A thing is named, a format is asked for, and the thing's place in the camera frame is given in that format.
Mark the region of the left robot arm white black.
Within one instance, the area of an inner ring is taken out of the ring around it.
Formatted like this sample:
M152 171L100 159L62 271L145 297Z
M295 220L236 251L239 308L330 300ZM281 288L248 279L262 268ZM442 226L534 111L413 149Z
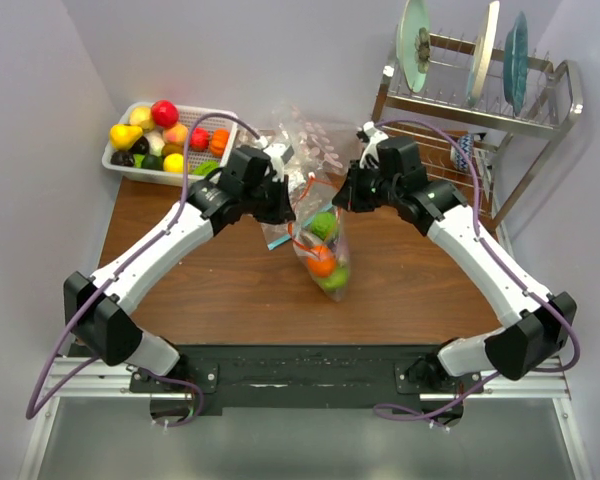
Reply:
M67 327L107 365L147 370L163 391L180 390L189 376L185 356L131 315L182 258L242 216L271 225L294 221L284 173L293 154L283 143L233 149L224 167L186 187L183 199L124 254L90 276L75 272L65 281Z

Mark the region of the green apple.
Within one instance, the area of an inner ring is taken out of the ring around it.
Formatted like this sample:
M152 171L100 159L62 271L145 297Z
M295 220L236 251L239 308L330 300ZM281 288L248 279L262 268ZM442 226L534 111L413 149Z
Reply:
M349 268L338 266L328 277L318 277L317 284L325 292L335 292L347 286L349 282Z

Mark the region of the clear bag orange zipper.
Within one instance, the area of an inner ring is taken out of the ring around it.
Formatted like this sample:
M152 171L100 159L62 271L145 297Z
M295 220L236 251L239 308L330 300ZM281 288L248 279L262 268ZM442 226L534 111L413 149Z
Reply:
M344 211L332 203L336 185L310 172L291 203L295 221L287 226L294 252L311 280L331 300L341 301L351 279Z

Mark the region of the grey toy fish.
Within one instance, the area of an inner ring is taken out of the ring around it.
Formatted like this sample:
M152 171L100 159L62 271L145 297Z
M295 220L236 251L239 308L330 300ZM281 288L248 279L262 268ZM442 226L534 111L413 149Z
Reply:
M295 239L304 247L312 249L323 244L323 240L308 230L300 230Z

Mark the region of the yellow lemon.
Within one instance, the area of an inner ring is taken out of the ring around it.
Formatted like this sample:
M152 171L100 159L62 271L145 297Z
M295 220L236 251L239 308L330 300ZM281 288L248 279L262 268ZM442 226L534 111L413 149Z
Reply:
M182 174L187 162L180 153L172 153L164 157L163 170L167 173Z

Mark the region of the orange toy pumpkin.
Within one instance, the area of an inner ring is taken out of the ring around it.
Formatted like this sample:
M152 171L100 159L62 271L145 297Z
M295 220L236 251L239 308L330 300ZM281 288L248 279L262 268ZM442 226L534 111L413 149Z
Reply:
M209 151L217 158L221 158L226 149L230 132L226 129L217 129L211 136Z

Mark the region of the small orange tangerine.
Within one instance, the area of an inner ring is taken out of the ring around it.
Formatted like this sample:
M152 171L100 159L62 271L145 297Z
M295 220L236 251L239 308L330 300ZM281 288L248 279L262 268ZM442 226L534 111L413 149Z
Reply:
M328 247L320 245L310 249L307 267L316 277L328 277L336 269L337 261Z

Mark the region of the purple eggplant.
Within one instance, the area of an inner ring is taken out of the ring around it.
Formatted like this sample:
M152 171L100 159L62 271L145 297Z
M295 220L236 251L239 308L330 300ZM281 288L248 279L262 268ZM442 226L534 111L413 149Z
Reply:
M347 265L350 263L349 245L345 233L340 233L336 236L331 243L331 247L339 265Z

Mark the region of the green toy pepper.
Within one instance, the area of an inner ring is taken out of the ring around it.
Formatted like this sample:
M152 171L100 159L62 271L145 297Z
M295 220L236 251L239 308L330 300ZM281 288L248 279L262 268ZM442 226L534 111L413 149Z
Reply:
M214 160L208 160L196 166L192 174L200 177L205 177L219 167L219 163Z

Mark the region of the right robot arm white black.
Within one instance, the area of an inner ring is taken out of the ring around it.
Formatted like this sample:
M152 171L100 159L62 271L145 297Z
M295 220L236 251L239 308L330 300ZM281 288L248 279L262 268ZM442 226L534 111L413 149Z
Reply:
M333 202L355 213L394 208L456 262L492 307L498 329L451 340L430 359L425 379L432 390L449 392L461 376L482 370L519 380L565 346L575 300L566 292L552 294L528 276L483 231L454 184L429 179L411 138L369 139Z

